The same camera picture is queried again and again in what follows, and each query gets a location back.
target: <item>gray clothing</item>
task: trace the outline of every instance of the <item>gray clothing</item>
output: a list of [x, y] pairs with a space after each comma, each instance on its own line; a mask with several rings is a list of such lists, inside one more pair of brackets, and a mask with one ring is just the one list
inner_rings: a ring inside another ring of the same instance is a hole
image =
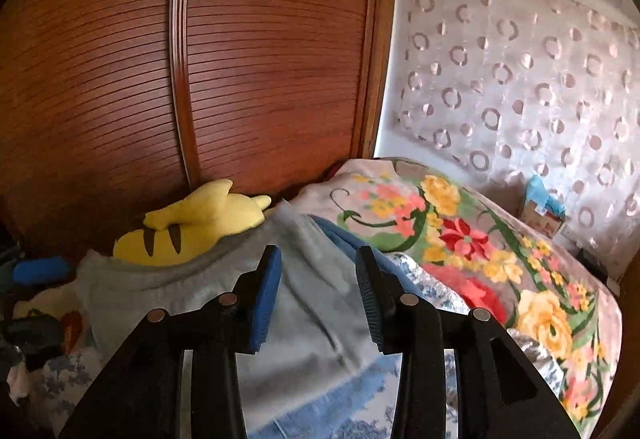
[[269, 334], [255, 356], [236, 356], [247, 431], [367, 368], [379, 355], [353, 262], [286, 202], [262, 225], [221, 239], [185, 264], [147, 267], [90, 251], [78, 270], [78, 295], [102, 357], [110, 358], [151, 309], [192, 311], [231, 291], [242, 273], [255, 269], [267, 244], [282, 250], [283, 266]]

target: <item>wardrobe door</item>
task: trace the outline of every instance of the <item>wardrobe door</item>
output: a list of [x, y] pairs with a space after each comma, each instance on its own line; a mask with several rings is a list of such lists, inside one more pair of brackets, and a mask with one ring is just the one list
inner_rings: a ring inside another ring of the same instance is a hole
[[168, 0], [7, 0], [0, 66], [0, 194], [31, 248], [110, 251], [187, 191]]
[[188, 0], [201, 180], [245, 193], [315, 180], [350, 155], [367, 0]]

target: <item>metal screw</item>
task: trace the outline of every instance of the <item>metal screw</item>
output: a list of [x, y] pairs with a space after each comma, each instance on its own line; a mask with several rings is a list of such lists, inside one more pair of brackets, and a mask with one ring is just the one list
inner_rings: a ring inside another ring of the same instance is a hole
[[225, 307], [228, 307], [229, 305], [233, 305], [237, 301], [238, 301], [238, 297], [233, 293], [223, 293], [218, 298], [218, 303]]
[[473, 315], [476, 320], [481, 322], [488, 322], [491, 319], [491, 313], [484, 307], [476, 307]]
[[164, 319], [164, 311], [162, 309], [151, 309], [146, 314], [146, 319], [153, 324], [157, 324]]
[[402, 305], [408, 305], [409, 307], [418, 305], [418, 297], [415, 294], [404, 293], [400, 297], [400, 303]]

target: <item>patterned curtain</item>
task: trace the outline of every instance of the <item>patterned curtain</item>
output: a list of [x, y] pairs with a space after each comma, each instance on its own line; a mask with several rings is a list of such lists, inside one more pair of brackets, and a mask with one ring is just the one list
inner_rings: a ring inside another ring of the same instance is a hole
[[396, 130], [499, 204], [538, 173], [620, 277], [640, 237], [638, 30], [573, 0], [404, 2]]

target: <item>pikachu plush toy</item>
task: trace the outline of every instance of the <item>pikachu plush toy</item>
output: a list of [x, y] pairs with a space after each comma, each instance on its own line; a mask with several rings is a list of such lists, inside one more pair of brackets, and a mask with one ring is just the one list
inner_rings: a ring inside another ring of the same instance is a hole
[[229, 179], [203, 184], [185, 199], [147, 213], [145, 228], [117, 239], [113, 256], [142, 265], [176, 265], [208, 251], [225, 235], [263, 223], [271, 198], [230, 194], [232, 184]]

